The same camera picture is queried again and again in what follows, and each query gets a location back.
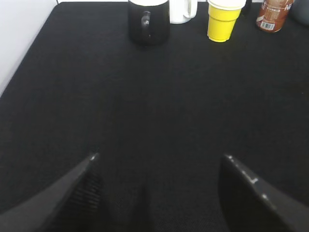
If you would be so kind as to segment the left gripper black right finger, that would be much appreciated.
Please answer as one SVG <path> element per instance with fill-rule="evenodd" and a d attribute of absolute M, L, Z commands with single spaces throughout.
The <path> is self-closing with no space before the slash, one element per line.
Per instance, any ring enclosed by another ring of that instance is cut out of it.
<path fill-rule="evenodd" d="M 232 232 L 307 232 L 309 208 L 274 188 L 232 155 L 221 159 L 218 195 Z"/>

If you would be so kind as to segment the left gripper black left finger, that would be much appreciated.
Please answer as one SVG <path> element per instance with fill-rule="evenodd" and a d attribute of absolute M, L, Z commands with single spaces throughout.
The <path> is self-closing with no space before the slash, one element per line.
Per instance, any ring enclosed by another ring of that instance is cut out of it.
<path fill-rule="evenodd" d="M 98 153 L 27 201 L 0 216 L 2 232 L 89 232 L 98 213 L 102 179 Z"/>

